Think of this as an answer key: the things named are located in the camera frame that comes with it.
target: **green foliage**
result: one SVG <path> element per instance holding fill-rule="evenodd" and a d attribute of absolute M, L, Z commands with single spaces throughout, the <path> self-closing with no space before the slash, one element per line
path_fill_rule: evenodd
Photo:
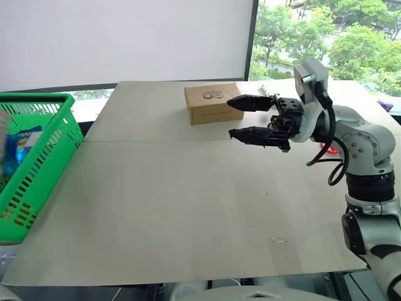
<path fill-rule="evenodd" d="M 373 82 L 377 89 L 398 96 L 401 89 L 401 42 L 387 41 L 383 33 L 354 24 L 331 49 L 331 75 L 339 80 Z"/>
<path fill-rule="evenodd" d="M 389 72 L 401 70 L 401 41 L 386 41 L 378 57 L 378 69 Z"/>
<path fill-rule="evenodd" d="M 294 67 L 295 64 L 292 60 L 287 60 L 285 58 L 280 58 L 278 54 L 273 54 L 270 59 L 269 62 L 272 64 L 280 64 L 280 65 L 284 65 L 284 66 L 288 66 L 288 67 Z"/>
<path fill-rule="evenodd" d="M 75 98 L 75 100 L 87 100 L 87 99 L 101 99 L 109 98 L 112 94 L 113 89 L 101 89 L 101 90 L 83 90 L 83 91 L 71 91 L 69 92 Z"/>
<path fill-rule="evenodd" d="M 280 72 L 277 70 L 270 70 L 270 78 L 272 78 L 274 80 L 282 80 L 284 78 L 293 78 L 293 75 L 289 71 Z"/>
<path fill-rule="evenodd" d="M 386 43 L 384 35 L 359 24 L 347 28 L 346 33 L 333 44 L 330 53 L 331 65 L 339 70 L 347 64 L 352 65 L 352 68 L 346 68 L 349 70 L 357 66 L 377 67 L 381 50 Z"/>
<path fill-rule="evenodd" d="M 401 42 L 388 40 L 400 11 L 389 12 L 383 0 L 308 0 L 306 9 L 312 9 L 311 21 L 292 21 L 291 9 L 259 3 L 253 58 L 266 61 L 266 67 L 267 62 L 294 66 L 328 53 L 334 79 L 358 80 L 372 92 L 401 96 Z M 341 20 L 346 32 L 329 49 L 326 38 Z M 284 50 L 287 60 L 280 57 Z M 251 62 L 250 80 L 289 77 Z"/>
<path fill-rule="evenodd" d="M 266 54 L 263 51 L 262 46 L 259 46 L 254 43 L 254 45 L 252 47 L 252 57 L 264 60 L 264 58 L 266 57 Z"/>
<path fill-rule="evenodd" d="M 286 36 L 291 23 L 290 10 L 276 6 L 270 10 L 264 3 L 259 3 L 256 19 L 255 42 L 264 52 L 264 59 L 280 50 L 283 37 Z"/>
<path fill-rule="evenodd" d="M 336 11 L 344 17 L 346 24 L 359 22 L 366 26 L 381 24 L 388 14 L 382 0 L 341 0 Z"/>
<path fill-rule="evenodd" d="M 311 0 L 310 8 L 321 8 L 322 6 L 326 6 L 334 11 L 339 2 L 340 0 Z"/>
<path fill-rule="evenodd" d="M 257 61 L 251 61 L 249 68 L 249 80 L 268 80 L 269 70 L 259 64 Z"/>
<path fill-rule="evenodd" d="M 401 97 L 401 73 L 381 72 L 375 83 L 378 90 L 391 96 Z"/>
<path fill-rule="evenodd" d="M 335 32 L 333 14 L 328 7 L 313 11 L 312 20 L 293 22 L 286 37 L 286 50 L 298 64 L 313 56 L 319 60 L 328 51 L 324 38 Z"/>

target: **white wall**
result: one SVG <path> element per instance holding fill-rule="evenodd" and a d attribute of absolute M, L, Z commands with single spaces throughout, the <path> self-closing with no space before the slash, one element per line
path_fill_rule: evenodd
<path fill-rule="evenodd" d="M 0 91 L 244 76 L 252 0 L 1 0 Z"/>

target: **brown box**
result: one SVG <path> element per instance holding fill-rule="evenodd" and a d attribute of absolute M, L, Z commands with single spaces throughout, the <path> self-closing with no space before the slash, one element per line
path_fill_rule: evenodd
<path fill-rule="evenodd" d="M 243 111 L 236 110 L 226 103 L 241 94 L 235 83 L 185 87 L 184 92 L 191 125 L 237 120 L 244 117 Z"/>

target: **purple object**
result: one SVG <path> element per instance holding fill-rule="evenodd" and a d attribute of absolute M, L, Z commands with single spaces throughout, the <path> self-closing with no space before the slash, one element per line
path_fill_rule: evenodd
<path fill-rule="evenodd" d="M 392 109 L 392 107 L 394 107 L 394 105 L 389 102 L 383 102 L 381 100 L 378 100 L 377 102 L 379 105 L 382 106 L 382 108 L 384 108 L 386 110 L 386 112 L 389 112 Z"/>

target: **item in basket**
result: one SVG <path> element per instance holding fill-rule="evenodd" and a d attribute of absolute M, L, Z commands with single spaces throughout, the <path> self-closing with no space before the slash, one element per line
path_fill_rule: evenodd
<path fill-rule="evenodd" d="M 33 133 L 41 132 L 42 126 L 38 125 L 29 130 L 22 130 L 14 135 L 6 137 L 6 148 L 3 160 L 3 180 L 9 181 L 18 166 L 28 155 L 32 142 L 27 142 Z"/>
<path fill-rule="evenodd" d="M 0 174 L 3 174 L 3 159 L 6 151 L 6 137 L 10 118 L 5 111 L 0 110 Z"/>

